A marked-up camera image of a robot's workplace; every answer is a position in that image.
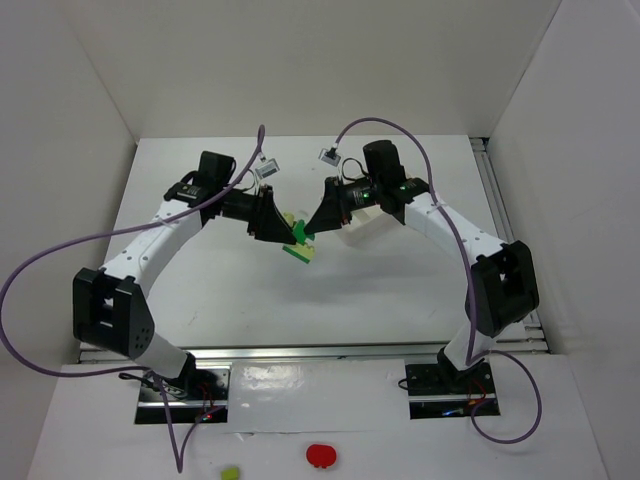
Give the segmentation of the light green base brick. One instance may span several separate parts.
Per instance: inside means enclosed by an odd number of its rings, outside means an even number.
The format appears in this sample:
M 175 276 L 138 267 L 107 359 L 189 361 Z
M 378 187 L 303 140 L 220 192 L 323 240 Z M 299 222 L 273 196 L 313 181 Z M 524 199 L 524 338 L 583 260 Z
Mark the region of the light green base brick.
M 309 264 L 315 256 L 315 248 L 308 244 L 284 245 L 283 249 L 305 264 Z

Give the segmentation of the dark green base brick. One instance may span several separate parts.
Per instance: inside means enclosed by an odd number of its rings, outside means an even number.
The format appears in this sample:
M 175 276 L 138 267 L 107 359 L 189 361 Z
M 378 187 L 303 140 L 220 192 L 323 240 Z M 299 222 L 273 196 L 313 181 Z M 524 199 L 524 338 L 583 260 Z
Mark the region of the dark green base brick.
M 296 220 L 292 227 L 293 235 L 296 239 L 296 243 L 305 245 L 308 241 L 314 241 L 314 234 L 307 234 L 305 231 L 306 223 L 303 219 Z

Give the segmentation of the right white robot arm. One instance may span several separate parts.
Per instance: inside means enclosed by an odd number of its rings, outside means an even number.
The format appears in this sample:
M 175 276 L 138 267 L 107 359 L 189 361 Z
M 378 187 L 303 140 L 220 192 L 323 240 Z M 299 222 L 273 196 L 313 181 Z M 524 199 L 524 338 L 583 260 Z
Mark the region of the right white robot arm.
M 507 242 L 484 232 L 446 204 L 429 182 L 409 177 L 391 141 L 371 142 L 363 154 L 366 170 L 361 177 L 326 179 L 322 201 L 305 233 L 339 230 L 354 212 L 377 206 L 460 258 L 467 280 L 467 321 L 438 354 L 441 370 L 458 380 L 488 355 L 508 326 L 538 307 L 531 251 L 521 241 Z

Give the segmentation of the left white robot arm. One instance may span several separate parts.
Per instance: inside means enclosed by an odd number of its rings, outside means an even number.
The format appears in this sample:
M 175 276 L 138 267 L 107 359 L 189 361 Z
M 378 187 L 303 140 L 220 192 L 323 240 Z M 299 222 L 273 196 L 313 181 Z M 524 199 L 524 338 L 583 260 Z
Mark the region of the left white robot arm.
M 256 240 L 293 245 L 292 227 L 277 209 L 271 186 L 248 194 L 231 185 L 234 158 L 205 151 L 197 170 L 164 195 L 153 226 L 97 270 L 81 269 L 72 285 L 73 335 L 122 355 L 187 391 L 210 383 L 212 375 L 195 357 L 155 329 L 147 297 L 179 250 L 217 216 L 242 221 Z

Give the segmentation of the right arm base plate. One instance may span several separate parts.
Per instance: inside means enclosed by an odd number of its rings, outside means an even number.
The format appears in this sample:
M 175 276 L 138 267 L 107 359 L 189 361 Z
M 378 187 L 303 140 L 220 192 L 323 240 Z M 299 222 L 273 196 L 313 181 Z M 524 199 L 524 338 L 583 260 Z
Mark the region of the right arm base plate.
M 487 362 L 462 380 L 447 384 L 436 364 L 407 364 L 397 386 L 408 395 L 412 420 L 499 416 L 493 372 Z

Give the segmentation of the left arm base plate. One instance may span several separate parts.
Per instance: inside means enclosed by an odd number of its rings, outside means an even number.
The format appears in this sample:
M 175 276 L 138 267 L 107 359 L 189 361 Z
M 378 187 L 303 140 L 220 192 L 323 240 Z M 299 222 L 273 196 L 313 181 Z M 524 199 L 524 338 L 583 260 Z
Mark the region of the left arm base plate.
M 174 424 L 193 424 L 203 416 L 204 424 L 224 424 L 228 422 L 228 389 L 231 379 L 229 367 L 209 368 L 216 379 L 200 384 L 195 394 L 187 394 L 166 382 L 163 383 L 168 400 L 171 420 Z M 142 377 L 134 377 L 139 383 L 139 393 L 134 417 L 136 425 L 165 425 L 166 416 L 161 393 L 147 373 Z

